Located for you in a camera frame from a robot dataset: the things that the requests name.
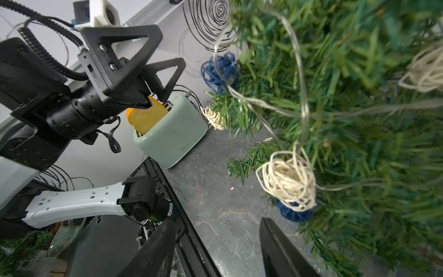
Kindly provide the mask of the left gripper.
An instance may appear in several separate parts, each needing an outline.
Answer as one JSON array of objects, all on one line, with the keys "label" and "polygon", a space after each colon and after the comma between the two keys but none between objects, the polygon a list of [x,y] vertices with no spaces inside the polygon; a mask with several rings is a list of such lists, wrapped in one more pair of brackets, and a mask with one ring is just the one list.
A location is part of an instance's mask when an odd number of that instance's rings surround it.
[{"label": "left gripper", "polygon": [[[186,68],[183,58],[147,64],[163,39],[157,25],[88,27],[80,34],[86,49],[79,60],[90,82],[70,98],[54,101],[46,115],[49,127],[65,138],[81,139],[128,108],[150,108],[149,89],[159,102],[167,102]],[[137,39],[142,46],[135,54],[117,52],[119,44]]]}]

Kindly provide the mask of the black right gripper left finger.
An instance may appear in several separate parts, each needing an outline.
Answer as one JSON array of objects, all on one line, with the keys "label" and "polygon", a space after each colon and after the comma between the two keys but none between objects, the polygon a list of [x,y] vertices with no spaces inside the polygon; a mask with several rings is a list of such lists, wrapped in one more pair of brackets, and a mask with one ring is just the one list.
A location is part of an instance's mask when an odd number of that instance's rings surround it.
[{"label": "black right gripper left finger", "polygon": [[117,277],[169,277],[175,244],[175,223],[167,219]]}]

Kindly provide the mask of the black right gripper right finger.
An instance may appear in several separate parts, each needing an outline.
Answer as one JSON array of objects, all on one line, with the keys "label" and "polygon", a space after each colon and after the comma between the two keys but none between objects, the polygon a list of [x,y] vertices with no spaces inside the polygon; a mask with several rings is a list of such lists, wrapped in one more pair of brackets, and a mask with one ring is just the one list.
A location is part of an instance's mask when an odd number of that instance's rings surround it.
[{"label": "black right gripper right finger", "polygon": [[270,218],[260,223],[260,243],[268,277],[319,277],[320,274],[300,254]]}]

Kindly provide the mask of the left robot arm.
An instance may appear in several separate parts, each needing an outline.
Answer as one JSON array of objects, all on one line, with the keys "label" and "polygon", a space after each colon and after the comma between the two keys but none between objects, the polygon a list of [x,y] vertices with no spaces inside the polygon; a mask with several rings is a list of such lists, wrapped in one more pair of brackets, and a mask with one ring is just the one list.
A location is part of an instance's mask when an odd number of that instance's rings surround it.
[{"label": "left robot arm", "polygon": [[19,37],[1,42],[1,238],[70,219],[101,215],[161,222],[171,204],[148,177],[88,190],[32,186],[70,142],[92,145],[100,127],[127,108],[165,102],[180,78],[182,58],[149,63],[163,34],[157,25],[120,27],[106,1],[91,1],[90,26],[76,28],[15,1],[3,8],[27,20]]}]

